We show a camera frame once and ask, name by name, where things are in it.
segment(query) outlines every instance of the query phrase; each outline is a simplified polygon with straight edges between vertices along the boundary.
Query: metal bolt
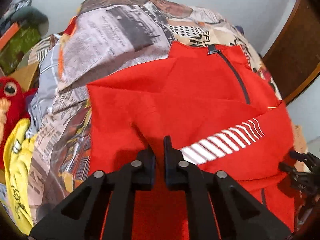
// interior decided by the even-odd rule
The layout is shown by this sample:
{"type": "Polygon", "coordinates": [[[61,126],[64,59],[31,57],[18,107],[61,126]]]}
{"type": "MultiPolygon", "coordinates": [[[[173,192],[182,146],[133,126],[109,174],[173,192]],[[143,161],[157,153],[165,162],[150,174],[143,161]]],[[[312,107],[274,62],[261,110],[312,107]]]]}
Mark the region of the metal bolt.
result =
{"type": "Polygon", "coordinates": [[[141,161],[138,161],[138,160],[135,160],[135,161],[133,161],[133,162],[131,163],[131,165],[132,165],[133,167],[139,167],[139,166],[142,165],[142,162],[141,162],[141,161]]]}
{"type": "Polygon", "coordinates": [[[182,168],[185,168],[189,166],[189,163],[187,161],[179,161],[178,165],[182,168]]]}
{"type": "Polygon", "coordinates": [[[93,176],[95,178],[101,178],[102,176],[104,175],[104,172],[103,171],[96,171],[93,176]]]}
{"type": "Polygon", "coordinates": [[[218,171],[217,172],[217,176],[220,178],[220,179],[224,179],[228,176],[228,174],[225,172],[225,171],[218,171]]]}

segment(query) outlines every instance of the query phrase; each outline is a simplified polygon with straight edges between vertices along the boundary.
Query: wooden door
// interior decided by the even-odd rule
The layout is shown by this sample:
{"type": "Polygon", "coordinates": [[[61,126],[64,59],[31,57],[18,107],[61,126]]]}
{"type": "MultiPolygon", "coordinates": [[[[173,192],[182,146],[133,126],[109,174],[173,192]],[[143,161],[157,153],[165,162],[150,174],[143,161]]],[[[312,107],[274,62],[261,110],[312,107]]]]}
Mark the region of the wooden door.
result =
{"type": "Polygon", "coordinates": [[[320,23],[306,0],[297,0],[263,61],[287,103],[319,75],[320,23]]]}

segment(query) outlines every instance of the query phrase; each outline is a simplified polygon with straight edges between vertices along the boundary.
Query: yellow cloth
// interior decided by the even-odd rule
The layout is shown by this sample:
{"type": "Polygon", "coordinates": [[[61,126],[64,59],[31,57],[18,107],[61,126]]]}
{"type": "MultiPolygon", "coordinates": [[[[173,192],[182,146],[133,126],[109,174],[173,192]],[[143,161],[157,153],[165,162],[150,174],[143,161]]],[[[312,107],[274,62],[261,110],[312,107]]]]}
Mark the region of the yellow cloth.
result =
{"type": "Polygon", "coordinates": [[[28,204],[28,174],[36,135],[24,139],[30,120],[19,120],[4,146],[4,174],[8,201],[20,231],[29,235],[33,227],[28,204]]]}

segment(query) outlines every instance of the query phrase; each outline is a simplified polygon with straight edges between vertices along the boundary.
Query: newspaper print fabric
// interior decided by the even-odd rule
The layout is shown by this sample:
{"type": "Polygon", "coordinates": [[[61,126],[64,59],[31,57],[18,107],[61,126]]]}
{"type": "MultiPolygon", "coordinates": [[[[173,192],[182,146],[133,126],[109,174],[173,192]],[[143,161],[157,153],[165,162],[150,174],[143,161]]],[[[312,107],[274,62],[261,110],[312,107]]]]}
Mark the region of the newspaper print fabric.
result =
{"type": "Polygon", "coordinates": [[[86,84],[115,71],[167,58],[172,41],[193,47],[240,45],[253,72],[281,96],[259,55],[220,14],[165,0],[86,0],[62,51],[51,112],[31,161],[28,199],[37,223],[87,176],[91,110],[86,84]]]}

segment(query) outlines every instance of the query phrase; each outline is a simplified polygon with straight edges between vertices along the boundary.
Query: bedsheet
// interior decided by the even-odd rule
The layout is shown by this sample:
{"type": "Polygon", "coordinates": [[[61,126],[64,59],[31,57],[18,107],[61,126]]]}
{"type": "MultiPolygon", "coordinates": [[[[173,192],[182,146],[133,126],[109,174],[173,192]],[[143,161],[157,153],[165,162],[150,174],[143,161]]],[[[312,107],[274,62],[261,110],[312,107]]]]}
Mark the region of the bedsheet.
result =
{"type": "Polygon", "coordinates": [[[59,42],[51,50],[49,50],[49,44],[47,44],[47,48],[45,48],[45,50],[48,51],[46,51],[47,54],[39,67],[39,87],[28,106],[31,124],[26,131],[26,138],[31,138],[38,132],[43,117],[51,112],[58,86],[59,48],[59,42]]]}
{"type": "Polygon", "coordinates": [[[57,94],[35,142],[28,178],[33,223],[87,177],[91,106],[85,85],[167,58],[173,41],[193,47],[240,45],[252,71],[281,99],[258,53],[219,13],[166,0],[86,0],[70,39],[60,48],[57,94]]]}

